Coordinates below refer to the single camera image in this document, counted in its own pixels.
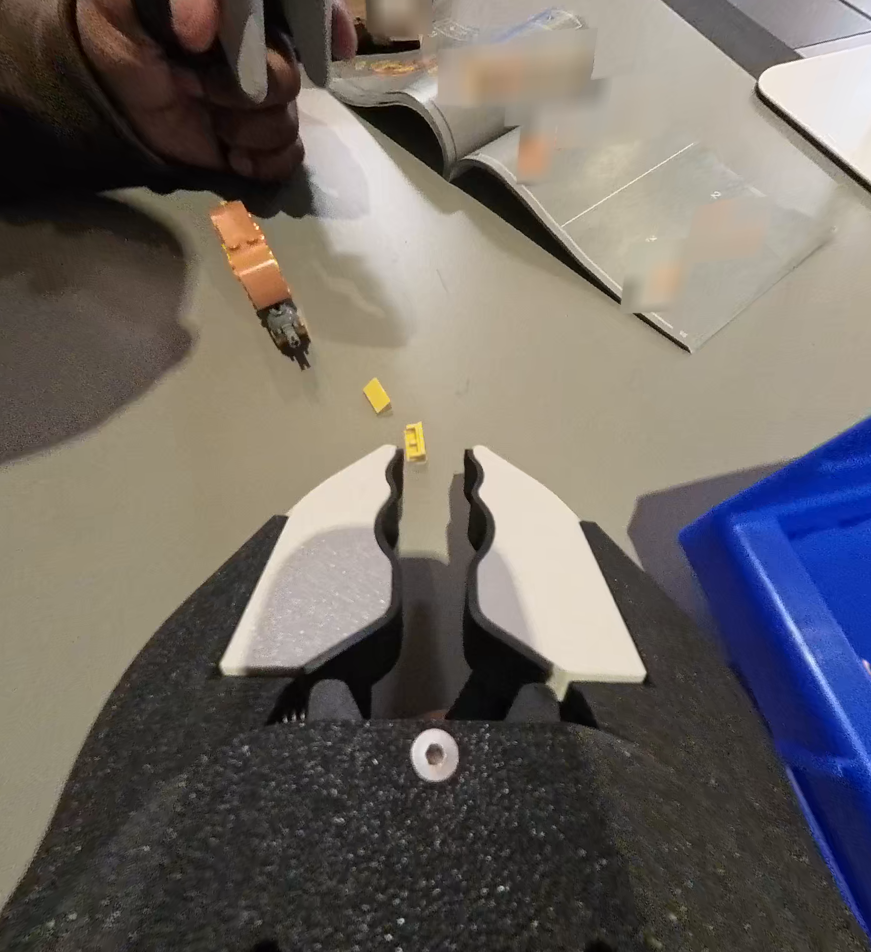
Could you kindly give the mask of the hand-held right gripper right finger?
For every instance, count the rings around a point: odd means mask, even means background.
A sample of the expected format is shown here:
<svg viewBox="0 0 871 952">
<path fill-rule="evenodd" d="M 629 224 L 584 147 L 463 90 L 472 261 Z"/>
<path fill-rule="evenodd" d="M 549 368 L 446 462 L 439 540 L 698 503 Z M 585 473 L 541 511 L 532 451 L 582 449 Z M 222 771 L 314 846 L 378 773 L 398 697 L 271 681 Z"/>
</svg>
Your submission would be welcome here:
<svg viewBox="0 0 871 952">
<path fill-rule="evenodd" d="M 646 686 L 593 525 L 487 446 L 465 450 L 463 488 L 469 676 L 449 714 L 590 715 L 586 690 Z"/>
</svg>

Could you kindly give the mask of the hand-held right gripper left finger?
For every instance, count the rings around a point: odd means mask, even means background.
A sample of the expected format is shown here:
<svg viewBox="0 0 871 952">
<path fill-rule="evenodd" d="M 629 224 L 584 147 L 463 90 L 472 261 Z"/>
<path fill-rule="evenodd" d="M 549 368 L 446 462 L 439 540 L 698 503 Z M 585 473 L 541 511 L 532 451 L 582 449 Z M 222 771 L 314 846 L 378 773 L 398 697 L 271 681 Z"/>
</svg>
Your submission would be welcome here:
<svg viewBox="0 0 871 952">
<path fill-rule="evenodd" d="M 402 642 L 397 564 L 404 453 L 384 444 L 286 514 L 219 661 L 224 677 L 347 684 L 358 709 Z"/>
</svg>

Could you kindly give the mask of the orange toy brick model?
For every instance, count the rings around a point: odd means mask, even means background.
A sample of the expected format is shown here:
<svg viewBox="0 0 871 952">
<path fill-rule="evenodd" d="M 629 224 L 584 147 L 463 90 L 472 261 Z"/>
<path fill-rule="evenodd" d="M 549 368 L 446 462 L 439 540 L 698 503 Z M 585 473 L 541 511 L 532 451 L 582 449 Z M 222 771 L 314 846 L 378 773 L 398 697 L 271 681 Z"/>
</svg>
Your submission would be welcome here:
<svg viewBox="0 0 871 952">
<path fill-rule="evenodd" d="M 272 343 L 301 369 L 308 368 L 309 327 L 259 224 L 239 200 L 219 203 L 209 217 L 228 265 Z"/>
</svg>

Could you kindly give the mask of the blue plastic bin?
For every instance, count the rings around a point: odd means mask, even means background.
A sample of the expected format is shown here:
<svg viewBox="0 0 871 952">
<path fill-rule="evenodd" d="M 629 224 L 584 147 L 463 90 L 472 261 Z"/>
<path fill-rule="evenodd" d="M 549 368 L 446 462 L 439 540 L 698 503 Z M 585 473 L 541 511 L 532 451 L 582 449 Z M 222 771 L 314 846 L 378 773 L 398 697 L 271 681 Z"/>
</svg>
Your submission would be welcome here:
<svg viewBox="0 0 871 952">
<path fill-rule="evenodd" d="M 871 939 L 871 417 L 715 506 L 680 544 Z"/>
</svg>

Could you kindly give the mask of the person's left forearm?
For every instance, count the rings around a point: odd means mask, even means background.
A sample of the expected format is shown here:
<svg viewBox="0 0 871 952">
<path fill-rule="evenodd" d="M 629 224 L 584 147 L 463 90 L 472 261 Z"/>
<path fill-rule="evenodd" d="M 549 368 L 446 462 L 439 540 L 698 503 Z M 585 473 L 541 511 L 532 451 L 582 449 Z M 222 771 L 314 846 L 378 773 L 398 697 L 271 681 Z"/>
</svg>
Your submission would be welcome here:
<svg viewBox="0 0 871 952">
<path fill-rule="evenodd" d="M 0 1 L 0 203 L 150 183 L 161 167 L 82 49 L 76 2 Z"/>
</svg>

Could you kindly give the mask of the white desk mat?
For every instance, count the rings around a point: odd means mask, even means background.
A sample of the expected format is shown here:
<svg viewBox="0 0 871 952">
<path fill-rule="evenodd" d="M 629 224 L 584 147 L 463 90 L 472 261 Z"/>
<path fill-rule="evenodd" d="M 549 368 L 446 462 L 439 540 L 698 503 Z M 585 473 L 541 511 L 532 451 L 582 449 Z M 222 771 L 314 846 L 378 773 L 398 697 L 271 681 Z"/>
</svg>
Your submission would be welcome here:
<svg viewBox="0 0 871 952">
<path fill-rule="evenodd" d="M 871 44 L 774 65 L 756 89 L 871 193 Z"/>
</svg>

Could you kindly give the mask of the person's left hand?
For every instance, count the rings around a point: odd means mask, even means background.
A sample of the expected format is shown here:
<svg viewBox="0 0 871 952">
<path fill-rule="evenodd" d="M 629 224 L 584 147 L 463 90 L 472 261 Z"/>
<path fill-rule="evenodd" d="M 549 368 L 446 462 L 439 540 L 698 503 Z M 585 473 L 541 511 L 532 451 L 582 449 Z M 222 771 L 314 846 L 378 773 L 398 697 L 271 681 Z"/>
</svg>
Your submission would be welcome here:
<svg viewBox="0 0 871 952">
<path fill-rule="evenodd" d="M 286 36 L 267 49 L 267 96 L 253 103 L 225 65 L 194 70 L 169 60 L 130 1 L 76 2 L 75 23 L 100 84 L 139 141 L 163 160 L 258 183 L 285 181 L 301 167 L 301 76 Z"/>
</svg>

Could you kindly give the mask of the open instruction booklet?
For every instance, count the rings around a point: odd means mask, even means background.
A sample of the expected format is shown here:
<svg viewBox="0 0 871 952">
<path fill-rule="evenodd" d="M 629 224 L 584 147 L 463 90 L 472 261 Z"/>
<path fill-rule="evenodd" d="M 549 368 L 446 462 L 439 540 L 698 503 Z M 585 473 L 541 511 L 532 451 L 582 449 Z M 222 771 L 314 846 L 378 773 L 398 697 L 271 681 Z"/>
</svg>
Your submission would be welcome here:
<svg viewBox="0 0 871 952">
<path fill-rule="evenodd" d="M 448 180 L 485 172 L 581 270 L 693 352 L 828 244 L 820 197 L 764 192 L 706 141 L 719 50 L 664 2 L 435 2 L 419 47 L 334 65 L 406 108 Z"/>
</svg>

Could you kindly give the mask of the open laptop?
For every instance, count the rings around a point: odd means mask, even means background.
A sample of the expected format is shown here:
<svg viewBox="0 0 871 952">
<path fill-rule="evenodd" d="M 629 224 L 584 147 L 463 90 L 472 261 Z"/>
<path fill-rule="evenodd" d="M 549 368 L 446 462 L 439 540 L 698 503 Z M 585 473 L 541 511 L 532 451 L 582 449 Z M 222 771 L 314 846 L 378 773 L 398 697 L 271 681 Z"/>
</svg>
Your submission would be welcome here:
<svg viewBox="0 0 871 952">
<path fill-rule="evenodd" d="M 871 37 L 871 13 L 855 2 L 667 1 L 666 6 L 733 57 Z"/>
</svg>

